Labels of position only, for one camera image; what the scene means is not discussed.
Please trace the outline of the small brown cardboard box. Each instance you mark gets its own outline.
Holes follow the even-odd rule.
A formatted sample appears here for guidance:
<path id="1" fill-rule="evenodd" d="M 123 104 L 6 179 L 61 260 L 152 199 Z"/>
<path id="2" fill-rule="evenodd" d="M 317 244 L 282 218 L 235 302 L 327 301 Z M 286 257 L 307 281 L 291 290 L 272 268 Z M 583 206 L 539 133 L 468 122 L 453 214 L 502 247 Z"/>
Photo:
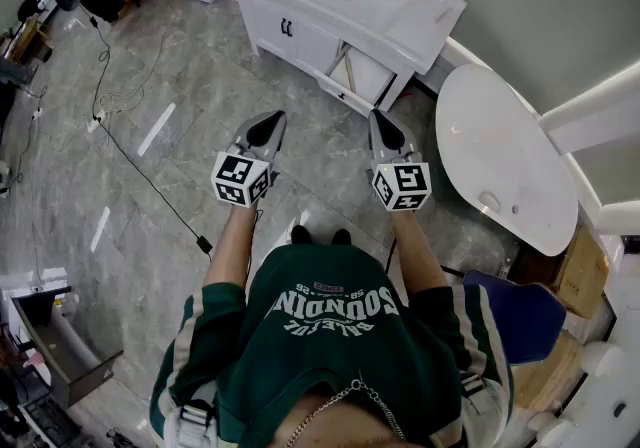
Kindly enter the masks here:
<path id="1" fill-rule="evenodd" d="M 550 285 L 572 313 L 591 319 L 609 275 L 609 261 L 584 225 L 579 225 Z"/>

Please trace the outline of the large brown cardboard box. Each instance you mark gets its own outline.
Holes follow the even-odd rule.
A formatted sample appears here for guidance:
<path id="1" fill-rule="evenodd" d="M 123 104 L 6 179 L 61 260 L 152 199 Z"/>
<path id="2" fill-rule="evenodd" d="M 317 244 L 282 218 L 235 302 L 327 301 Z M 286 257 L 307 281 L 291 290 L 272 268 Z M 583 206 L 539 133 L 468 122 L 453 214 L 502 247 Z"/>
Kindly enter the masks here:
<path id="1" fill-rule="evenodd" d="M 514 405 L 536 412 L 557 406 L 579 379 L 582 354 L 583 345 L 562 331 L 545 360 L 513 365 Z"/>

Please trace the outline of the person's left forearm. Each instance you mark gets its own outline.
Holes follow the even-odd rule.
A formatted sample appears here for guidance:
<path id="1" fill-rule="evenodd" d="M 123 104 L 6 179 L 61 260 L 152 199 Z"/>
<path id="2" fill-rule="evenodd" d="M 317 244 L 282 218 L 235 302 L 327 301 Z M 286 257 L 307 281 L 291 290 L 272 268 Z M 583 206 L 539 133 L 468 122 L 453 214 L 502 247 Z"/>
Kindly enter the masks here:
<path id="1" fill-rule="evenodd" d="M 216 245 L 204 285 L 228 283 L 246 287 L 257 207 L 233 206 Z"/>

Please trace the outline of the white oval bathtub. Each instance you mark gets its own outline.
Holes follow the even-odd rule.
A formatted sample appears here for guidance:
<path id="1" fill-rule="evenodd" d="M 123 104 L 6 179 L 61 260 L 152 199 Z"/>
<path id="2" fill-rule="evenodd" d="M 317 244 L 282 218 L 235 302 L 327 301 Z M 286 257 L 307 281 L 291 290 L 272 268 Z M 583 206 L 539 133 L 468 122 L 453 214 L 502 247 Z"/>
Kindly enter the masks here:
<path id="1" fill-rule="evenodd" d="M 435 128 L 461 197 L 546 256 L 567 248 L 578 218 L 572 177 L 502 78 L 477 64 L 454 69 L 438 94 Z"/>

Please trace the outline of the blue plastic bin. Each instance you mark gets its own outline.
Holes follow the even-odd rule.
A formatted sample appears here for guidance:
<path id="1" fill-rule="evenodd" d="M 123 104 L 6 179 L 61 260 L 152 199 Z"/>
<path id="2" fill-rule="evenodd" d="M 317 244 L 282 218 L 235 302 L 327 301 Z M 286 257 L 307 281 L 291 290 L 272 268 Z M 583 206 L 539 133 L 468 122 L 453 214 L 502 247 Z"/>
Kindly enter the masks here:
<path id="1" fill-rule="evenodd" d="M 551 354 L 567 311 L 546 287 L 538 283 L 516 284 L 479 271 L 467 272 L 463 284 L 486 290 L 510 364 L 537 363 Z"/>

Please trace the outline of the white drawer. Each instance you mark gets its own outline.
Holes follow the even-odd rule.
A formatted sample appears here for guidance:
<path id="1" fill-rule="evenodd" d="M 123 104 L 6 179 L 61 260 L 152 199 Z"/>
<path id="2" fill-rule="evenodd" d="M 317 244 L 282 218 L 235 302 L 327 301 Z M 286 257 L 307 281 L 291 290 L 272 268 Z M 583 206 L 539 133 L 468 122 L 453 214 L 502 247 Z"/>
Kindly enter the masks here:
<path id="1" fill-rule="evenodd" d="M 349 54 L 351 61 L 357 91 L 355 94 L 349 89 L 343 61 L 345 53 Z M 362 116 L 368 117 L 372 110 L 380 106 L 396 78 L 396 73 L 362 51 L 344 43 L 329 67 L 325 71 L 315 70 L 314 76 L 323 91 Z M 345 100 L 338 98 L 340 93 L 345 94 Z"/>

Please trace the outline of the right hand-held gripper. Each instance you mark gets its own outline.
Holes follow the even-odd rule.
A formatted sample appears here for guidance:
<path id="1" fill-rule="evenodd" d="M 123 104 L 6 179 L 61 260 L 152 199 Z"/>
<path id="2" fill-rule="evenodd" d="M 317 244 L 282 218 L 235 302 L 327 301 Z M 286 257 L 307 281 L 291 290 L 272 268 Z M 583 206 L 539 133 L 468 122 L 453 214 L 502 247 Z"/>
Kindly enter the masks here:
<path id="1" fill-rule="evenodd" d="M 431 195 L 429 165 L 416 152 L 413 132 L 389 112 L 369 115 L 371 185 L 386 211 L 421 209 Z"/>

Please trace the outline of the person's right forearm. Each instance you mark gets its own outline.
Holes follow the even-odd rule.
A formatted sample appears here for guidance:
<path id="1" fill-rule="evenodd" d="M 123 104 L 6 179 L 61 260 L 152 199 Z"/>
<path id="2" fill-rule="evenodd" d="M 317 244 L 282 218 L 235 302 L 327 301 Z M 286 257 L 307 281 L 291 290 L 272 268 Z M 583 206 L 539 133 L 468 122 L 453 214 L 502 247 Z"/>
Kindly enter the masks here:
<path id="1" fill-rule="evenodd" d="M 408 297 L 411 298 L 425 290 L 448 286 L 445 274 L 414 213 L 393 212 L 391 219 Z"/>

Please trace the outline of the wooden brush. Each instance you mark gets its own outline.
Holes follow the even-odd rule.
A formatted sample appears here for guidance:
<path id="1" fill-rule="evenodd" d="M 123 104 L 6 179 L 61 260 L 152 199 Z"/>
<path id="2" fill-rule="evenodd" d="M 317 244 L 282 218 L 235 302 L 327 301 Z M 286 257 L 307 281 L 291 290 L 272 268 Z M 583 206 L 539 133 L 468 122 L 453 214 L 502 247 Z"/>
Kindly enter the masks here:
<path id="1" fill-rule="evenodd" d="M 344 54 L 343 61 L 344 61 L 344 67 L 345 67 L 346 76 L 347 76 L 347 79 L 348 79 L 349 89 L 350 89 L 350 91 L 352 93 L 355 94 L 357 91 L 356 91 L 356 86 L 355 86 L 355 82 L 354 82 L 351 61 L 350 61 L 348 53 Z"/>

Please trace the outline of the grey desk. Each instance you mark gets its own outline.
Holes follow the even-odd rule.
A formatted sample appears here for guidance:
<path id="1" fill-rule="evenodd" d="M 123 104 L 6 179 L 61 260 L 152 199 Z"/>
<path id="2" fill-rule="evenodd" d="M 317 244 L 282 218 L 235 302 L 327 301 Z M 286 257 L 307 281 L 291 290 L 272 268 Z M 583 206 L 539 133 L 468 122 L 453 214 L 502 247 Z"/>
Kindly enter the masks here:
<path id="1" fill-rule="evenodd" d="M 10 299 L 17 314 L 18 351 L 35 358 L 48 370 L 51 394 L 69 408 L 113 377 L 113 367 L 124 350 L 96 351 L 78 334 L 64 312 L 72 288 L 41 290 Z"/>

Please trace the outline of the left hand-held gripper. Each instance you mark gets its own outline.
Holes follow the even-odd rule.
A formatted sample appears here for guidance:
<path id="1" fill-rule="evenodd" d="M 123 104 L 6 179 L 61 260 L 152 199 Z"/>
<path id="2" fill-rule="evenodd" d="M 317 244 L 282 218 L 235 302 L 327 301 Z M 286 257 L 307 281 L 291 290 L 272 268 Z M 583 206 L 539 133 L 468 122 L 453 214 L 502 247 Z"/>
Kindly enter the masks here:
<path id="1" fill-rule="evenodd" d="M 278 110 L 254 116 L 238 128 L 228 148 L 217 153 L 211 174 L 220 201 L 249 208 L 265 196 L 277 176 L 273 160 L 286 126 L 286 113 Z"/>

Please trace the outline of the green printed shirt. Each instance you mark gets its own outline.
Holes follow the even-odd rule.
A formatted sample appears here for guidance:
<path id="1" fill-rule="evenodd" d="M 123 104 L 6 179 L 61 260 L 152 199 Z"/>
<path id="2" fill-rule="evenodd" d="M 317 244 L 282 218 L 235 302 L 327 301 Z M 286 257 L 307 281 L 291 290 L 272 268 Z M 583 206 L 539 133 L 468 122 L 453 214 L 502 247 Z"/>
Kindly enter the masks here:
<path id="1" fill-rule="evenodd" d="M 427 448 L 492 448 L 513 406 L 483 287 L 402 302 L 377 259 L 344 245 L 279 247 L 249 289 L 213 284 L 187 299 L 152 392 L 157 439 L 208 383 L 217 437 L 240 448 L 267 448 L 311 391 L 344 393 Z"/>

